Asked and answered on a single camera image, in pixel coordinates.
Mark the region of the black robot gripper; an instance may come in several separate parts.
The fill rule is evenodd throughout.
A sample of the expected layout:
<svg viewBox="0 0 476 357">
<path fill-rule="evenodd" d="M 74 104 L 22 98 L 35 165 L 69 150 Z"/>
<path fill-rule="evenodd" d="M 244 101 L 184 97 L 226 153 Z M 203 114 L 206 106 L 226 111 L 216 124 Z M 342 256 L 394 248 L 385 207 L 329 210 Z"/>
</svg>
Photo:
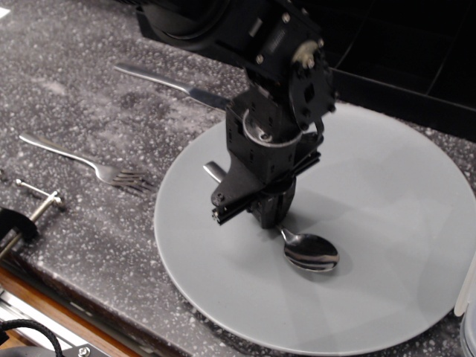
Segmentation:
<svg viewBox="0 0 476 357">
<path fill-rule="evenodd" d="M 236 96 L 226 108 L 226 146 L 231 165 L 211 196 L 223 212 L 235 202 L 276 182 L 276 196 L 251 203 L 251 214 L 263 229 L 286 217 L 295 197 L 297 176 L 320 160 L 322 119 L 305 114 L 315 131 L 300 129 L 289 107 L 256 89 Z"/>
</svg>

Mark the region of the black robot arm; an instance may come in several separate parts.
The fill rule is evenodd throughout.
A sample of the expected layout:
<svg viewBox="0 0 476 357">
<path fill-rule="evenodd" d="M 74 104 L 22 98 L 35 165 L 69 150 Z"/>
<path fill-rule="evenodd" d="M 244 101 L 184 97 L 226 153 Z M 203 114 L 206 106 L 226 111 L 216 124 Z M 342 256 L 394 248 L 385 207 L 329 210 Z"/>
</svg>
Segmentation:
<svg viewBox="0 0 476 357">
<path fill-rule="evenodd" d="M 319 26 L 290 1 L 137 1 L 142 34 L 243 68 L 225 102 L 231 166 L 211 196 L 225 223 L 248 211 L 262 228 L 286 216 L 297 177 L 316 164 L 337 97 Z"/>
</svg>

